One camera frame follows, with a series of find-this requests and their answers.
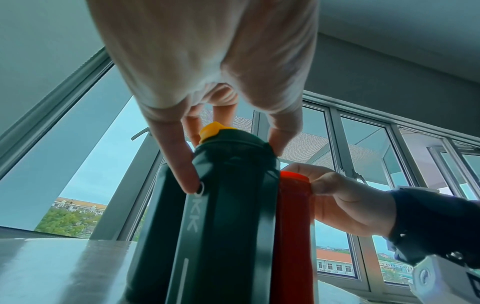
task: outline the yellow cap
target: yellow cap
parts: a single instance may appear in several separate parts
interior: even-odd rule
[[[208,125],[204,126],[200,130],[200,143],[202,143],[207,138],[210,138],[212,136],[217,135],[220,132],[220,130],[224,130],[224,129],[236,130],[236,128],[225,127],[224,125],[222,125],[221,123],[218,123],[216,121],[212,122],[211,124],[208,124]]]

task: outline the orange roof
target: orange roof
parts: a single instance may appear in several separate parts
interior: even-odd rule
[[[58,202],[58,203],[61,203],[62,201],[66,201],[67,203],[69,204],[72,204],[72,205],[77,205],[77,206],[82,206],[82,207],[87,207],[87,208],[91,208],[93,206],[95,206],[96,209],[101,209],[101,210],[105,210],[107,208],[106,205],[102,205],[102,204],[97,204],[97,203],[90,203],[90,202],[84,202],[84,201],[81,201],[81,200],[76,200],[76,199],[70,199],[70,198],[63,198],[63,197],[59,197],[55,200],[55,202]]]
[[[352,257],[348,253],[317,249],[316,257],[318,259],[352,264]]]

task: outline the gray wall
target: gray wall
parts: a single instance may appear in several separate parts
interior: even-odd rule
[[[305,89],[480,137],[480,84],[326,35]]]
[[[85,1],[0,1],[0,136],[103,47]]]

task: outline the bottle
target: bottle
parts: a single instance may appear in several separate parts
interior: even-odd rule
[[[282,171],[276,205],[270,304],[318,303],[315,206],[309,178]]]
[[[127,300],[165,303],[186,196],[172,170],[162,164],[128,269]]]
[[[268,304],[280,163],[255,135],[212,123],[193,164],[167,304]]]

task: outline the red roof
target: red roof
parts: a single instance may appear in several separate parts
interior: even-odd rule
[[[334,262],[350,263],[352,264],[352,257],[348,253],[335,252],[330,250],[317,249],[316,257]]]

